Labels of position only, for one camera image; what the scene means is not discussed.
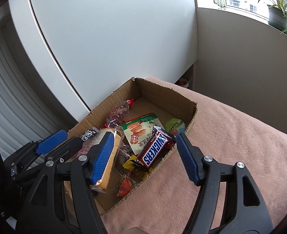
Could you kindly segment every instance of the pink blanket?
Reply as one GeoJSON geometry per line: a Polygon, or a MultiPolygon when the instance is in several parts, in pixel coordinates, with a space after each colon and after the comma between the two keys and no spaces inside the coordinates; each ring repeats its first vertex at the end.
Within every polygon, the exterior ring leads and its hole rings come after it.
{"type": "MultiPolygon", "coordinates": [[[[198,102],[198,113],[187,132],[191,144],[218,162],[231,165],[243,162],[276,226],[287,213],[287,135],[199,93],[158,79],[149,80],[198,102]]],[[[103,215],[102,220],[109,234],[135,226],[149,234],[179,234],[198,192],[199,188],[189,181],[177,150],[173,149],[150,177],[125,201],[103,215]]],[[[224,193],[222,184],[212,228],[219,226],[224,193]]]]}

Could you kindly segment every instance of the snickers wrapper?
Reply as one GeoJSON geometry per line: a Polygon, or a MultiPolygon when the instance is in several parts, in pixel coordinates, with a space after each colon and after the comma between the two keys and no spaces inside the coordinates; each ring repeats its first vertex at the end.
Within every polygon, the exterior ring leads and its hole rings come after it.
{"type": "Polygon", "coordinates": [[[160,151],[164,148],[171,149],[175,143],[176,140],[173,135],[169,134],[161,127],[154,126],[152,137],[138,156],[138,160],[142,162],[147,169],[149,169],[156,160],[160,151]]]}

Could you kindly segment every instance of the bolt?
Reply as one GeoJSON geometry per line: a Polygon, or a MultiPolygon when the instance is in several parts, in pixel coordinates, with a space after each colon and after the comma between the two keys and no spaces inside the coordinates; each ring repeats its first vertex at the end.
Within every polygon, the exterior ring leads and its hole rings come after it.
{"type": "Polygon", "coordinates": [[[244,163],[238,162],[238,163],[237,163],[237,166],[238,166],[239,168],[244,168],[244,163]]]}
{"type": "Polygon", "coordinates": [[[53,166],[53,161],[51,161],[51,160],[47,161],[46,166],[47,167],[53,166]]]}
{"type": "Polygon", "coordinates": [[[78,157],[78,160],[79,161],[85,161],[87,159],[87,156],[86,155],[80,155],[79,157],[78,157]]]}
{"type": "Polygon", "coordinates": [[[204,160],[207,161],[207,162],[212,162],[212,161],[213,161],[213,158],[210,157],[210,156],[205,156],[205,157],[204,157],[204,160]]]}

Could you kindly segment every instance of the black strip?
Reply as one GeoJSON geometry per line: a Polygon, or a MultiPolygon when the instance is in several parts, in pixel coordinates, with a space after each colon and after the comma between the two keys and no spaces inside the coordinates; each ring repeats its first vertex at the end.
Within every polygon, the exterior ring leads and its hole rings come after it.
{"type": "Polygon", "coordinates": [[[64,72],[64,70],[62,69],[62,67],[60,66],[60,64],[59,64],[59,62],[58,62],[56,56],[54,55],[53,51],[51,50],[51,48],[50,48],[50,46],[49,46],[49,44],[48,44],[48,42],[47,42],[47,40],[46,40],[46,38],[45,38],[45,35],[44,35],[44,33],[43,33],[43,31],[42,31],[42,29],[41,29],[41,27],[40,27],[40,24],[39,24],[39,22],[38,22],[38,20],[37,20],[37,17],[36,17],[36,14],[35,14],[35,11],[34,11],[34,8],[33,8],[33,5],[32,5],[32,1],[29,0],[29,2],[30,2],[30,5],[31,5],[31,10],[32,10],[32,12],[33,12],[35,21],[36,21],[36,23],[37,23],[37,25],[38,25],[38,29],[39,29],[39,31],[40,31],[40,33],[41,33],[41,35],[42,35],[42,37],[43,37],[43,39],[44,39],[44,41],[45,41],[47,47],[48,47],[49,52],[50,52],[51,55],[52,55],[52,57],[53,57],[55,63],[58,65],[59,69],[61,70],[62,74],[64,75],[64,77],[66,78],[66,80],[68,81],[68,83],[70,84],[70,86],[72,87],[72,89],[74,90],[74,92],[76,93],[76,95],[77,95],[77,96],[79,97],[79,99],[83,102],[83,104],[84,104],[85,107],[88,109],[88,111],[91,111],[91,109],[89,108],[89,106],[88,106],[88,105],[86,104],[86,102],[83,100],[83,98],[82,98],[81,95],[78,93],[78,91],[75,89],[74,85],[72,84],[72,82],[70,81],[70,79],[68,78],[68,76],[66,75],[66,73],[64,72]]]}

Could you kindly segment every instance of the blue gripper pad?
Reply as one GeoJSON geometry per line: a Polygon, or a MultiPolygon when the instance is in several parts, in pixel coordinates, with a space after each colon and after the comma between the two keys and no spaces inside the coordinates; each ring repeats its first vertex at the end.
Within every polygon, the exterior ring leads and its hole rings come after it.
{"type": "Polygon", "coordinates": [[[58,132],[44,139],[42,142],[38,143],[36,153],[47,154],[60,143],[64,142],[67,137],[68,134],[64,130],[59,130],[58,132]]]}
{"type": "Polygon", "coordinates": [[[190,150],[188,149],[187,145],[185,144],[185,141],[180,134],[176,135],[176,143],[178,153],[180,155],[180,158],[182,159],[189,180],[192,181],[194,184],[197,184],[200,181],[198,164],[193,159],[190,150]]]}
{"type": "Polygon", "coordinates": [[[113,133],[110,133],[109,137],[107,138],[101,151],[99,152],[99,155],[97,156],[94,162],[94,171],[93,175],[90,178],[93,185],[96,184],[96,182],[102,178],[104,170],[109,161],[110,155],[112,153],[113,146],[114,146],[114,135],[113,133]]]}

